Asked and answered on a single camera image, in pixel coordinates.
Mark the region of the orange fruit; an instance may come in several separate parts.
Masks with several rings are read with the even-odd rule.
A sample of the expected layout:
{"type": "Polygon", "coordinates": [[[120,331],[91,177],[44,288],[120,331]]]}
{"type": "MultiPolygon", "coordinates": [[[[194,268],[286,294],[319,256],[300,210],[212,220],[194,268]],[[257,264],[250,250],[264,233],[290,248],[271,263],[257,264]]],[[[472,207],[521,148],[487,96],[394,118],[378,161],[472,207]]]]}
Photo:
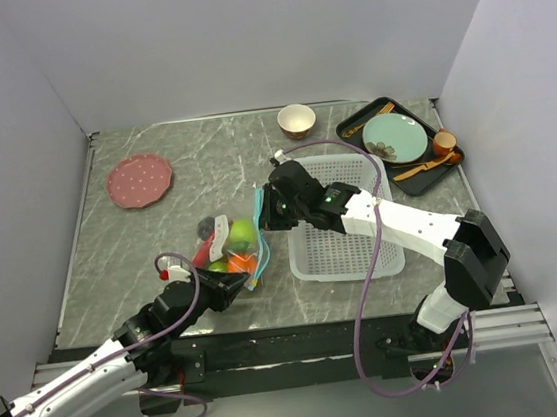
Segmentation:
{"type": "Polygon", "coordinates": [[[253,275],[258,266],[257,257],[252,254],[232,254],[227,261],[227,271],[230,273],[248,273],[253,275]]]}

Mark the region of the light green wrinkled fruit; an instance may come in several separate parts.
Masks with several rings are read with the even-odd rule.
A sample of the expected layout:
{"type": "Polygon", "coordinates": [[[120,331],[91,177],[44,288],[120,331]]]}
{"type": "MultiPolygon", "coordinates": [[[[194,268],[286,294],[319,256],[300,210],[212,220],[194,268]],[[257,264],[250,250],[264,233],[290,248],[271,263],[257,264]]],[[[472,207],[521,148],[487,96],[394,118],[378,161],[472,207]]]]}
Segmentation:
{"type": "Polygon", "coordinates": [[[228,272],[228,264],[227,261],[224,259],[219,259],[218,261],[212,262],[209,267],[208,271],[214,271],[217,273],[227,273],[228,272]]]}

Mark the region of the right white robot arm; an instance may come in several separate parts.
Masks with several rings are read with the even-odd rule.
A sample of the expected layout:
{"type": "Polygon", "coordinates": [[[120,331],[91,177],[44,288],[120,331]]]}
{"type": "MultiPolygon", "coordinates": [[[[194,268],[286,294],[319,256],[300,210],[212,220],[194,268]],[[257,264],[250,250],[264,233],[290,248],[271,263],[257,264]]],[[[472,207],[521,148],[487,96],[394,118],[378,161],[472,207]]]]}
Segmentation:
{"type": "Polygon", "coordinates": [[[389,242],[442,266],[442,285],[423,299],[410,329],[414,344],[425,351],[435,350],[466,311],[492,304],[511,258],[483,212],[428,212],[343,182],[324,185],[295,160],[276,166],[262,192],[260,229],[289,231],[305,222],[321,231],[389,242]]]}

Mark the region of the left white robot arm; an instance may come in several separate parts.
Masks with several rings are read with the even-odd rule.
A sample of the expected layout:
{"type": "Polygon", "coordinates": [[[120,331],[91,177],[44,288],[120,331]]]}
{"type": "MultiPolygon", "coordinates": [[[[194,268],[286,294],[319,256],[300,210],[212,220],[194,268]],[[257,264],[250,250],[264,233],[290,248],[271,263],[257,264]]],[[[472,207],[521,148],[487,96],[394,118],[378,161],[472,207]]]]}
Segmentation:
{"type": "Polygon", "coordinates": [[[84,361],[15,400],[0,396],[0,417],[90,417],[131,390],[164,384],[173,341],[205,311],[226,310],[249,277],[202,269],[170,282],[84,361]]]}

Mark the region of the clear zip bag blue zipper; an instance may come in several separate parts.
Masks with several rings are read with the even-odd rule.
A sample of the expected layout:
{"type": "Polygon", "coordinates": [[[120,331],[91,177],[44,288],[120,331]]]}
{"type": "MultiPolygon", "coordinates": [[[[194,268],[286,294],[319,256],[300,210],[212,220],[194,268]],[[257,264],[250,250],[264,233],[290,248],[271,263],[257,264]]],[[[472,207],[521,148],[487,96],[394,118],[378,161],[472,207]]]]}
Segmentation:
{"type": "Polygon", "coordinates": [[[192,263],[208,271],[245,273],[244,288],[254,291],[271,258],[270,245],[260,230],[265,191],[254,189],[251,196],[233,200],[223,210],[201,218],[196,234],[199,244],[192,263]]]}

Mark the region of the dark brown fruit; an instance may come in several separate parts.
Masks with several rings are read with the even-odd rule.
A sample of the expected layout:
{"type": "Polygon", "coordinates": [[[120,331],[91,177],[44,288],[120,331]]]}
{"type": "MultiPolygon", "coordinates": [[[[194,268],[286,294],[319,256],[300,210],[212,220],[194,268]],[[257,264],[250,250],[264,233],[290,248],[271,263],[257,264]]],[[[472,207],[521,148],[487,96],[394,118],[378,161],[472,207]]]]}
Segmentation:
{"type": "Polygon", "coordinates": [[[201,241],[207,241],[215,232],[215,218],[213,216],[204,217],[196,227],[197,236],[201,241]]]}

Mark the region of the red chili pepper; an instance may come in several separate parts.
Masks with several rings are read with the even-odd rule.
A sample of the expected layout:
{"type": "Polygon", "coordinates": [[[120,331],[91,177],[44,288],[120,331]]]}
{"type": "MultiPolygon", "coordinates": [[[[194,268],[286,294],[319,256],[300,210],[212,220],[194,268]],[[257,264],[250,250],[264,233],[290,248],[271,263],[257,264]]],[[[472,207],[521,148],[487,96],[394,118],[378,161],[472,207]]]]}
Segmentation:
{"type": "Polygon", "coordinates": [[[194,254],[192,263],[197,268],[207,267],[210,263],[210,247],[213,240],[210,238],[203,242],[198,248],[198,251],[194,254]]]}

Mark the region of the green apple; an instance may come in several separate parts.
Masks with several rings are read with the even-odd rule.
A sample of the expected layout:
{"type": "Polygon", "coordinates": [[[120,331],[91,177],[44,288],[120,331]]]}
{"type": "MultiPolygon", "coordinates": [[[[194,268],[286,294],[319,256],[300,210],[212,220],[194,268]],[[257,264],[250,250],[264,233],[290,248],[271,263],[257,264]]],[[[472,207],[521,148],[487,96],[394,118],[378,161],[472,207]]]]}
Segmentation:
{"type": "Polygon", "coordinates": [[[257,243],[257,231],[251,219],[236,219],[228,234],[228,247],[234,252],[246,252],[257,243]]]}

